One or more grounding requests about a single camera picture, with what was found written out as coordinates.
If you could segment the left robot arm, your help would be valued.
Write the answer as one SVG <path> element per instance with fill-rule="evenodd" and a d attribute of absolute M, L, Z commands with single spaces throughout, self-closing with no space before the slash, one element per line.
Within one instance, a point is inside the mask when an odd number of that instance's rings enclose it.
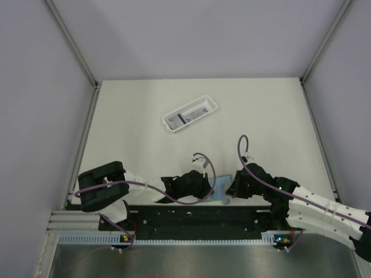
<path fill-rule="evenodd" d="M 85 213 L 97 212 L 118 229 L 131 224 L 129 201 L 155 204 L 198 204 L 214 193 L 216 179 L 205 172 L 205 159 L 194 159 L 195 168 L 183 175 L 146 179 L 124 169 L 114 161 L 78 176 L 79 189 L 74 196 Z"/>

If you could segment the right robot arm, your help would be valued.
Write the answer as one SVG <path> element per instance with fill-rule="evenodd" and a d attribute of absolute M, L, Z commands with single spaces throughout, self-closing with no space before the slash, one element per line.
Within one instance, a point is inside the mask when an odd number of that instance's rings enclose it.
<path fill-rule="evenodd" d="M 271 207 L 277 229 L 297 228 L 338 241 L 370 261 L 370 212 L 321 197 L 296 181 L 272 177 L 256 163 L 237 171 L 227 194 L 240 199 L 261 196 Z"/>

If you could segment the green card holder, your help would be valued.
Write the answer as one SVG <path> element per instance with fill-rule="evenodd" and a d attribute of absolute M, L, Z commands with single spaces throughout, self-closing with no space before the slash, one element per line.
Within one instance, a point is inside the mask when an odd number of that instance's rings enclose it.
<path fill-rule="evenodd" d="M 223 204 L 223 200 L 228 198 L 226 195 L 227 189 L 232 184 L 232 176 L 231 175 L 221 175 L 217 176 L 216 178 L 209 178 L 209 184 L 212 186 L 214 180 L 216 180 L 213 193 L 207 198 L 207 202 L 221 202 Z"/>

